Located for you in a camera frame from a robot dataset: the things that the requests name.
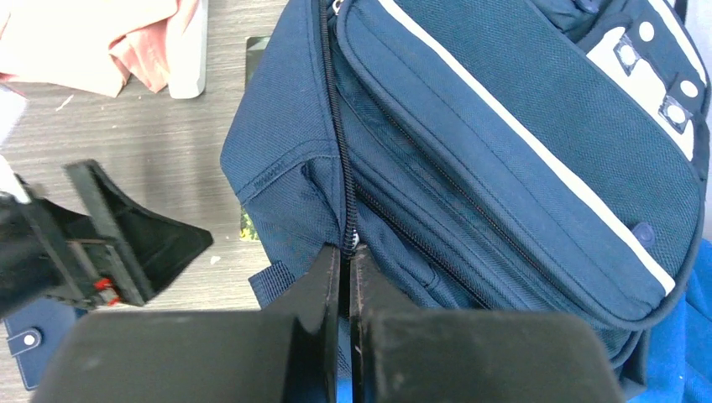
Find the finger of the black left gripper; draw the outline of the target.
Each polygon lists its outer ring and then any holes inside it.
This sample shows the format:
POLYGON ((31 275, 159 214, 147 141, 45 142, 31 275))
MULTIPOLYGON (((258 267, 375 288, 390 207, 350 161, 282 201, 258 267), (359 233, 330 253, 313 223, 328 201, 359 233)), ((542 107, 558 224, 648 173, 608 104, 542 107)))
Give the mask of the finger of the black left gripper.
POLYGON ((152 212, 131 199, 95 160, 65 166, 106 247, 108 271, 126 305, 144 306, 213 245, 209 231, 152 212))

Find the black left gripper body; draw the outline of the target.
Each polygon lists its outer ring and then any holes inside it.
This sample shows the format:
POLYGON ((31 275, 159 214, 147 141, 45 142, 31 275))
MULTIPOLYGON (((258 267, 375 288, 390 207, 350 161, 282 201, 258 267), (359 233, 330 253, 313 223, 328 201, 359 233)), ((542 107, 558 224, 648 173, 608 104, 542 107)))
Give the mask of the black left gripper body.
POLYGON ((88 252, 101 237, 88 216, 24 184, 1 191, 1 318, 42 298, 81 309, 101 305, 88 252))

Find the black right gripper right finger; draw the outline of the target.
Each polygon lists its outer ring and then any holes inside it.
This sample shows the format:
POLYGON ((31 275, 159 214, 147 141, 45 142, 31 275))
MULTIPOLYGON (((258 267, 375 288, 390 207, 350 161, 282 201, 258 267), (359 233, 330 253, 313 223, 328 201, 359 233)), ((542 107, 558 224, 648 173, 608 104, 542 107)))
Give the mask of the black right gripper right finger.
POLYGON ((365 247, 350 263, 357 402, 620 402, 604 348, 561 313, 418 307, 365 247))

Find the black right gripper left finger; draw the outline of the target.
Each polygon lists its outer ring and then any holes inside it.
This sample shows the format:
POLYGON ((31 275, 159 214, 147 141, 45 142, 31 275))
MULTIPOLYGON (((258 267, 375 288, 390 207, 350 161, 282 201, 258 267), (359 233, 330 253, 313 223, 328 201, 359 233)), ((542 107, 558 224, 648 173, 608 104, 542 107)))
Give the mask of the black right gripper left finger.
POLYGON ((81 319, 36 402, 333 402, 340 253, 260 311, 117 311, 81 319))

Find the navy blue backpack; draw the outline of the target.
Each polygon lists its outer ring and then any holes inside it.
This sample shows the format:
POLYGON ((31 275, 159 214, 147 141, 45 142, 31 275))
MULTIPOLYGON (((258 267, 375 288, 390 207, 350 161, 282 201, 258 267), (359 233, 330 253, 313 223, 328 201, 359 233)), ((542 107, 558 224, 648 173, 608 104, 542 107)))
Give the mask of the navy blue backpack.
POLYGON ((710 104, 665 1, 290 1, 221 154, 250 285, 365 245, 419 306, 581 317, 631 400, 705 240, 710 104))

